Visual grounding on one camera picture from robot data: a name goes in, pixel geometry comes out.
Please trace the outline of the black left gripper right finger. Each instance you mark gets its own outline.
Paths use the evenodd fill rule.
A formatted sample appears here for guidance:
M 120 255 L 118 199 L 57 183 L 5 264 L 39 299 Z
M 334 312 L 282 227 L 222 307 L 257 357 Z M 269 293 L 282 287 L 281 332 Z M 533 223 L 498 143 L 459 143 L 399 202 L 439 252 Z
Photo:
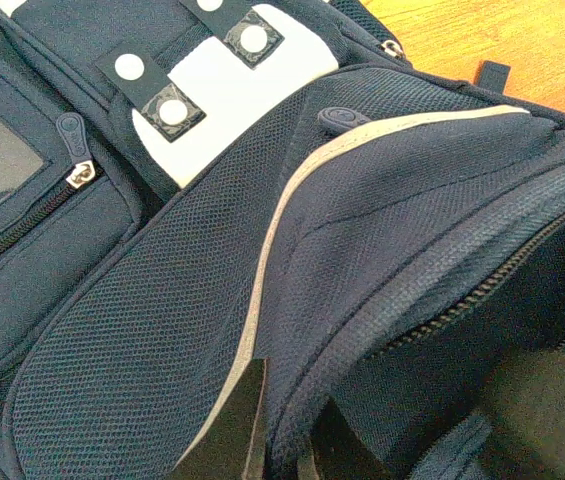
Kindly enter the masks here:
M 392 478 L 356 436 L 331 397 L 311 427 L 306 450 L 296 462 L 296 473 L 302 480 Z

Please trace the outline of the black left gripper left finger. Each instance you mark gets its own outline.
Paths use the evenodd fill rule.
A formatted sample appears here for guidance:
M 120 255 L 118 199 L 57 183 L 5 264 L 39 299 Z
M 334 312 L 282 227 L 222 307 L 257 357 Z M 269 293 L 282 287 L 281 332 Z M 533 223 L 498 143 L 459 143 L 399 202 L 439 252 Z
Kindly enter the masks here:
M 171 479 L 262 479 L 266 457 L 267 362 L 255 359 Z

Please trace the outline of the navy blue student backpack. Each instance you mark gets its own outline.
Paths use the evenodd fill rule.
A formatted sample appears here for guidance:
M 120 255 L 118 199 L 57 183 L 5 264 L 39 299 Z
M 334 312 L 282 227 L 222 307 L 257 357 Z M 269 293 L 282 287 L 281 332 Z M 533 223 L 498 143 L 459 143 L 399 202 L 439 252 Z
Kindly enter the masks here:
M 358 1 L 0 1 L 0 479 L 171 479 L 255 359 L 391 479 L 565 479 L 565 113 Z

